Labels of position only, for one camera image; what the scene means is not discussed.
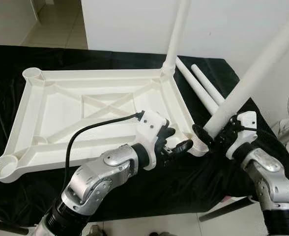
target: black cloth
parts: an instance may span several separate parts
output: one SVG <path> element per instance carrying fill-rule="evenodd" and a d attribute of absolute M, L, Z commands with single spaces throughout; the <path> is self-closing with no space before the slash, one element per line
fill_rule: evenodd
<path fill-rule="evenodd" d="M 224 97 L 239 80 L 223 59 L 180 58 L 188 66 L 197 64 Z M 152 69 L 160 68 L 164 59 L 165 55 L 158 54 L 0 46 L 0 156 L 23 93 L 24 69 Z M 178 70 L 174 79 L 194 122 L 204 125 L 210 114 Z M 241 110 L 256 111 L 258 128 L 271 132 L 251 99 Z M 268 137 L 259 138 L 256 143 L 276 157 L 283 151 Z M 281 161 L 289 170 L 288 160 Z M 28 173 L 13 183 L 0 182 L 0 219 L 22 226 L 38 223 L 58 196 L 62 182 L 63 169 Z M 238 197 L 253 192 L 251 180 L 224 153 L 203 157 L 188 154 L 167 167 L 158 164 L 152 171 L 140 170 L 126 184 L 111 191 L 90 220 L 202 212 L 226 195 Z"/>

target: white pipe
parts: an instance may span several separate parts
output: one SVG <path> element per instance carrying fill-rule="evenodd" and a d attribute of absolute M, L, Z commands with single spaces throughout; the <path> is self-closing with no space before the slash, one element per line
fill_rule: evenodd
<path fill-rule="evenodd" d="M 191 67 L 192 71 L 197 76 L 198 80 L 202 84 L 202 86 L 207 90 L 209 95 L 213 98 L 213 100 L 218 104 L 222 104 L 224 102 L 224 97 L 219 93 L 219 91 L 213 86 L 213 84 L 209 81 L 209 79 L 203 74 L 203 72 L 199 69 L 196 64 L 193 64 Z"/>
<path fill-rule="evenodd" d="M 215 103 L 212 97 L 210 97 L 207 91 L 197 81 L 195 76 L 192 73 L 190 73 L 189 69 L 184 65 L 184 63 L 179 58 L 176 58 L 176 66 L 178 67 L 179 71 L 183 74 L 183 76 L 189 83 L 190 87 L 192 87 L 198 98 L 207 108 L 209 113 L 213 115 L 218 110 L 218 104 Z"/>
<path fill-rule="evenodd" d="M 222 105 L 220 105 L 218 111 L 204 126 L 204 129 L 211 137 L 214 138 L 217 136 L 231 116 L 235 115 L 250 98 L 261 80 L 267 76 L 268 71 L 288 49 L 289 20 L 283 25 L 281 30 L 247 70 L 243 78 L 238 82 Z"/>
<path fill-rule="evenodd" d="M 173 27 L 168 54 L 162 66 L 162 73 L 173 75 L 175 72 L 175 60 L 180 43 L 181 36 L 185 28 L 185 22 L 188 15 L 191 0 L 180 0 L 176 21 Z"/>

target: black fabric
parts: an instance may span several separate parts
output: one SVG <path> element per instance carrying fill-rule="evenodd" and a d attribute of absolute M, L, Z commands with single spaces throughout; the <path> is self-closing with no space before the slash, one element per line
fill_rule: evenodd
<path fill-rule="evenodd" d="M 165 55 L 157 54 L 0 46 L 0 156 L 24 89 L 24 69 L 151 69 L 160 68 L 164 59 Z M 187 65 L 196 63 L 224 97 L 238 82 L 237 75 L 223 59 L 181 59 Z M 178 70 L 174 79 L 194 122 L 204 125 L 210 114 Z M 256 111 L 258 128 L 270 132 L 251 99 L 241 110 Z M 283 150 L 278 145 L 268 137 L 261 137 L 256 141 L 258 146 L 276 157 L 281 154 Z M 289 177 L 288 160 L 281 161 Z M 22 226 L 38 223 L 58 196 L 62 182 L 63 169 L 28 173 L 13 183 L 0 182 L 0 219 Z M 207 211 L 226 195 L 238 197 L 253 192 L 247 175 L 223 153 L 204 157 L 188 154 L 167 167 L 158 163 L 152 171 L 140 170 L 126 184 L 110 192 L 90 220 Z"/>

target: white plastic tube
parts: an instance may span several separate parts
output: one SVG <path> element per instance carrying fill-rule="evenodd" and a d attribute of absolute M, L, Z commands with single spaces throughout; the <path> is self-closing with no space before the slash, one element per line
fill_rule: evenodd
<path fill-rule="evenodd" d="M 202 84 L 202 86 L 207 90 L 209 95 L 213 98 L 213 100 L 218 104 L 222 104 L 224 102 L 224 97 L 219 93 L 219 91 L 213 86 L 213 84 L 209 81 L 209 79 L 203 74 L 203 72 L 199 69 L 196 64 L 191 66 L 192 71 L 197 76 L 198 80 Z"/>
<path fill-rule="evenodd" d="M 218 104 L 216 104 L 216 102 L 212 99 L 212 97 L 196 80 L 195 76 L 192 73 L 190 73 L 189 69 L 184 65 L 184 63 L 179 58 L 176 58 L 176 66 L 178 67 L 179 71 L 183 74 L 189 85 L 192 87 L 198 98 L 207 108 L 209 113 L 213 115 L 218 110 Z"/>
<path fill-rule="evenodd" d="M 175 72 L 175 60 L 177 57 L 177 51 L 180 43 L 181 36 L 185 28 L 185 22 L 187 19 L 189 7 L 191 0 L 180 0 L 176 21 L 173 27 L 168 54 L 166 56 L 165 62 L 162 66 L 162 73 L 164 74 L 174 74 Z"/>
<path fill-rule="evenodd" d="M 227 124 L 243 104 L 250 98 L 260 81 L 266 77 L 272 66 L 289 49 L 289 20 L 263 50 L 243 78 L 220 105 L 218 111 L 204 126 L 211 137 L 216 137 L 220 130 Z"/>

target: black table leg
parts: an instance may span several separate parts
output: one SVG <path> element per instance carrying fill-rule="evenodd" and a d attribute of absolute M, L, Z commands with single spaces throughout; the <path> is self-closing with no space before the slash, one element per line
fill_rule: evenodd
<path fill-rule="evenodd" d="M 210 220 L 210 219 L 213 219 L 213 218 L 218 217 L 220 215 L 224 215 L 224 214 L 227 214 L 229 212 L 241 209 L 243 207 L 247 207 L 247 206 L 249 206 L 251 204 L 254 204 L 254 202 L 252 202 L 248 198 L 243 198 L 241 200 L 238 200 L 235 203 L 231 203 L 231 204 L 229 204 L 227 206 L 224 206 L 224 207 L 222 207 L 220 209 L 217 209 L 217 210 L 215 210 L 213 212 L 210 212 L 210 213 L 208 213 L 206 215 L 203 215 L 203 216 L 199 217 L 199 220 L 200 220 L 200 222 L 203 222 L 203 221 L 206 221 L 206 220 Z"/>
<path fill-rule="evenodd" d="M 20 235 L 27 235 L 29 233 L 28 229 L 7 225 L 1 221 L 0 221 L 0 230 L 15 233 L 15 234 L 20 234 Z"/>

